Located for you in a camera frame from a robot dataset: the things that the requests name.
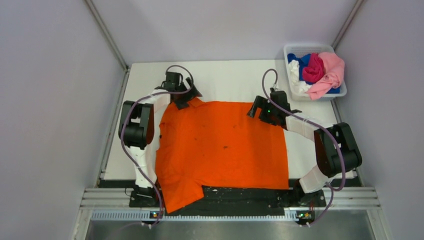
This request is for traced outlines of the orange t shirt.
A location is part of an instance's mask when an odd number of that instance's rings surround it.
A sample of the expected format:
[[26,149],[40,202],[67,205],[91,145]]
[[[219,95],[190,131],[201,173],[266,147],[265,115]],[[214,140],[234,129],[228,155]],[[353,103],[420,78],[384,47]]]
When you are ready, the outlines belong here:
[[155,172],[172,213],[204,197],[203,187],[289,188],[284,130],[247,115],[249,102],[167,106],[160,120]]

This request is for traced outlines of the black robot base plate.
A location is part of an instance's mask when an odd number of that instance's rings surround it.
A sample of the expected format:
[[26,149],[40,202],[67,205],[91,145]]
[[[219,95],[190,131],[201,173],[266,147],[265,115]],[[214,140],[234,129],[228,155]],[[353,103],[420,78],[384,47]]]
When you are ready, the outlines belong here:
[[202,197],[170,211],[163,201],[165,216],[253,217],[282,216],[291,207],[313,210],[326,207],[329,197],[324,191],[301,193],[297,180],[289,180],[289,190],[263,188],[201,187]]

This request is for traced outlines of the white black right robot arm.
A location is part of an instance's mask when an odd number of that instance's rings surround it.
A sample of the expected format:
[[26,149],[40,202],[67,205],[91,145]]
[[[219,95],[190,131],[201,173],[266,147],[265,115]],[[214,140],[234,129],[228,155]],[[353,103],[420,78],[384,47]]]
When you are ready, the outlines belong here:
[[279,126],[314,143],[316,164],[297,179],[292,200],[307,206],[322,192],[323,187],[340,191],[346,185],[347,172],[362,164],[362,155],[351,127],[346,122],[324,124],[298,109],[291,109],[287,94],[271,90],[270,96],[256,96],[247,115],[267,124]]

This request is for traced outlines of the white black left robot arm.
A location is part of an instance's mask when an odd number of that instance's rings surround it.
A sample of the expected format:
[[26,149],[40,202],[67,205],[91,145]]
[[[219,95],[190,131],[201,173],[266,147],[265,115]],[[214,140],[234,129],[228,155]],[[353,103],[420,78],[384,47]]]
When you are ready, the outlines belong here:
[[179,110],[188,102],[200,97],[192,74],[184,78],[181,73],[166,71],[165,80],[149,95],[139,100],[126,100],[122,104],[118,137],[124,153],[134,164],[136,180],[130,194],[131,208],[161,206],[162,197],[156,185],[156,152],[160,143],[160,121],[169,104]]

